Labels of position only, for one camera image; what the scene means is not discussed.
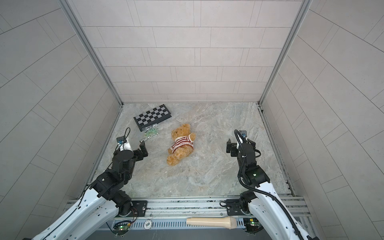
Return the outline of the brown teddy bear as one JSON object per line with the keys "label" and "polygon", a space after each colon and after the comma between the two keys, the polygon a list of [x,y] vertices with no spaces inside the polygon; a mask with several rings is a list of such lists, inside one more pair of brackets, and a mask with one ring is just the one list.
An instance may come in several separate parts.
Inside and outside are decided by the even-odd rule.
{"label": "brown teddy bear", "polygon": [[194,151],[196,134],[191,132],[189,124],[183,124],[171,133],[174,144],[168,149],[167,164],[176,166]]}

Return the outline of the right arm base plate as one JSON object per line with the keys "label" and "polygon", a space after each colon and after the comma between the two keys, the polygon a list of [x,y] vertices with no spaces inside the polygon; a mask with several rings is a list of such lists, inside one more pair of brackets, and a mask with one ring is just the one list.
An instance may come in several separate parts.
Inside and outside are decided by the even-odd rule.
{"label": "right arm base plate", "polygon": [[258,198],[254,198],[251,200],[247,199],[228,199],[220,202],[220,206],[227,210],[228,216],[253,216],[253,214],[249,210],[249,204],[252,200],[256,200]]}

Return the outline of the red white striped sweater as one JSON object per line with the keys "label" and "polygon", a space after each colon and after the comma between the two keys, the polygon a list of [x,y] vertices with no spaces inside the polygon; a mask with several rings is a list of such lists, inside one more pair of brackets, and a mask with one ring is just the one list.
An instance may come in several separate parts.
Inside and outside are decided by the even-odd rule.
{"label": "red white striped sweater", "polygon": [[194,141],[191,139],[191,134],[175,139],[175,143],[171,146],[172,154],[182,146],[190,146],[194,149]]}

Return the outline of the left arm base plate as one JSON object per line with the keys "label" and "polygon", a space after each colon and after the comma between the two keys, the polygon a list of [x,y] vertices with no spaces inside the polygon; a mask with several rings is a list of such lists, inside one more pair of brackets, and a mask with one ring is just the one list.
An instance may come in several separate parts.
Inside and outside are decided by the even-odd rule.
{"label": "left arm base plate", "polygon": [[131,201],[119,207],[118,216],[122,218],[144,217],[148,201]]}

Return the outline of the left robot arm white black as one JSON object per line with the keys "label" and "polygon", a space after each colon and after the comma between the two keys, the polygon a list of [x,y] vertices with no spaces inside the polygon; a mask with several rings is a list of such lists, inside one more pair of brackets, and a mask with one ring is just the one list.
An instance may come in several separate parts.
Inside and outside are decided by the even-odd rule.
{"label": "left robot arm white black", "polygon": [[37,234],[35,240],[85,240],[116,216],[134,220],[145,215],[145,207],[136,207],[122,190],[132,178],[136,162],[148,156],[144,141],[132,150],[125,141],[114,152],[111,168],[100,174],[83,196],[53,224]]}

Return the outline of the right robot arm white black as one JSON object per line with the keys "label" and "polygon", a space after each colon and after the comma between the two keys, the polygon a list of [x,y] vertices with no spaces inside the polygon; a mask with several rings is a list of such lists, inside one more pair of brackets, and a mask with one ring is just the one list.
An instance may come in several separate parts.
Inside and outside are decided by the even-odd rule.
{"label": "right robot arm white black", "polygon": [[270,178],[257,164],[261,152],[251,140],[237,143],[227,141],[226,152],[236,157],[239,165],[238,180],[247,189],[240,195],[241,210],[251,214],[273,240],[317,240],[311,237],[294,219],[276,193]]}

